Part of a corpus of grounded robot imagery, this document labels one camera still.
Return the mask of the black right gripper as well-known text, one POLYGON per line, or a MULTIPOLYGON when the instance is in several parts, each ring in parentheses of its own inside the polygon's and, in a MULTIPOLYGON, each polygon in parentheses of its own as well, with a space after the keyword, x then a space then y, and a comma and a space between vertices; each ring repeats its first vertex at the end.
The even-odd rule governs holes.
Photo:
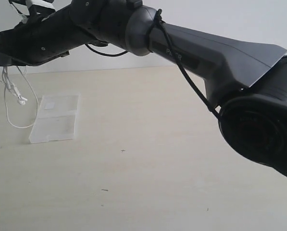
POLYGON ((0 67, 42 65, 88 42, 90 35, 73 21, 69 4, 50 15, 29 16, 25 24, 1 31, 0 67))

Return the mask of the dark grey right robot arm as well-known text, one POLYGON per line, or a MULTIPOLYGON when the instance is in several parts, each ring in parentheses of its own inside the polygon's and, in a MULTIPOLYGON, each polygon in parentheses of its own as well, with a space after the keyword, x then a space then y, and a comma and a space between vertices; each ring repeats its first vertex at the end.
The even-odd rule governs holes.
POLYGON ((115 45, 175 63, 238 154, 287 177, 287 51, 165 23, 140 0, 21 0, 29 10, 0 32, 0 66, 40 66, 81 45, 115 45))

